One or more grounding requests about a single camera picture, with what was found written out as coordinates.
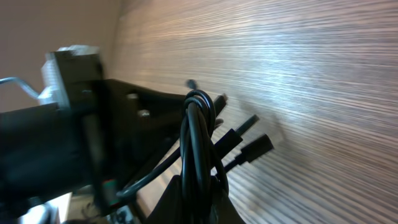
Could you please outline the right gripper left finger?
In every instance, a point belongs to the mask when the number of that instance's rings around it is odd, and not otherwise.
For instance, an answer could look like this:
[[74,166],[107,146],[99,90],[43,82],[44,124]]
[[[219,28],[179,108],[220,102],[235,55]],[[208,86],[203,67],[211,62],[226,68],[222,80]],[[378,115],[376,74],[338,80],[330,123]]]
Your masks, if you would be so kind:
[[182,180],[175,175],[170,180],[155,209],[145,224],[183,224]]

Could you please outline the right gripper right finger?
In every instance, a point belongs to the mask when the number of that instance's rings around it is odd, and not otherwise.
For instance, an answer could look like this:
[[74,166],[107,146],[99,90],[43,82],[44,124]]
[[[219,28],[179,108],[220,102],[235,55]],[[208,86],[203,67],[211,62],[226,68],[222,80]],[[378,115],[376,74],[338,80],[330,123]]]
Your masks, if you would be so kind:
[[226,192],[216,184],[211,186],[211,224],[245,224]]

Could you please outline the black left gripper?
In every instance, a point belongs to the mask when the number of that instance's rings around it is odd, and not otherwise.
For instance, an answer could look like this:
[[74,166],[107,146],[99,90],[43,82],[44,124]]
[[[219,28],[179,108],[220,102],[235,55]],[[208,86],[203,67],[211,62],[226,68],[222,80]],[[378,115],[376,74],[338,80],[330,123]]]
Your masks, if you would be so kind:
[[106,79],[73,86],[71,107],[57,103],[1,114],[1,216],[86,185],[107,215],[118,196],[147,175],[177,141],[183,95]]

